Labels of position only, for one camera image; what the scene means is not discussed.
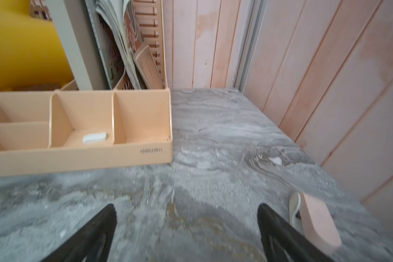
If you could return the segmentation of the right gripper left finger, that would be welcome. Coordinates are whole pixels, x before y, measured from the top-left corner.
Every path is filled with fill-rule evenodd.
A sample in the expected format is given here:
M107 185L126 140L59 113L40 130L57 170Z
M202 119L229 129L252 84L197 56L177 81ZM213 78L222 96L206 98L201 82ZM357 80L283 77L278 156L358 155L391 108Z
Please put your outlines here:
M113 204L105 206L82 228L54 250L44 262L106 262L117 225Z

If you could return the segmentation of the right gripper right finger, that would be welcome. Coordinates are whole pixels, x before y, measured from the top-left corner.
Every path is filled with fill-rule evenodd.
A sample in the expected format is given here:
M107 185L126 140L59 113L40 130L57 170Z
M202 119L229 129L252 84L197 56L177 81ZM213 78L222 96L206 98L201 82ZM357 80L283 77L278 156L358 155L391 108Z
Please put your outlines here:
M267 261L332 261L265 203L258 207L257 222Z

